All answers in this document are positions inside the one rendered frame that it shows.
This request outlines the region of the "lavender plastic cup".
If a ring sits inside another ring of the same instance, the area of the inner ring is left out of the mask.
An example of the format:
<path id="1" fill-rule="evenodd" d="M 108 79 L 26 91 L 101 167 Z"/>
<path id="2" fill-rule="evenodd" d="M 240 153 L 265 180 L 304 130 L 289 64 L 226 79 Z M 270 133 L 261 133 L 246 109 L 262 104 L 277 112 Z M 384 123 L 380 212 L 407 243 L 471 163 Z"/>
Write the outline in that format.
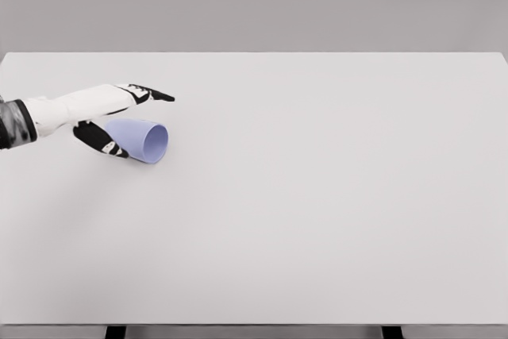
<path id="1" fill-rule="evenodd" d="M 119 118 L 108 121 L 105 130 L 133 159 L 143 163 L 156 164 L 167 151 L 169 133 L 159 123 Z"/>

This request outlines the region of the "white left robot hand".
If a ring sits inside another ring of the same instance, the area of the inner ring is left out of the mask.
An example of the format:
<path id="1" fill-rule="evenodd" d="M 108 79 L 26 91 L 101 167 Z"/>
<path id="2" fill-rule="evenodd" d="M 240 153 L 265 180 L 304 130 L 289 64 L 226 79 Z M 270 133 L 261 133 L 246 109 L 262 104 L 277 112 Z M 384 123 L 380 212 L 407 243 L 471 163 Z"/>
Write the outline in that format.
<path id="1" fill-rule="evenodd" d="M 95 124 L 94 119 L 118 114 L 148 101 L 174 102 L 175 97 L 137 84 L 104 84 L 64 97 L 74 136 L 97 152 L 119 158 L 128 158 L 128 151 Z"/>

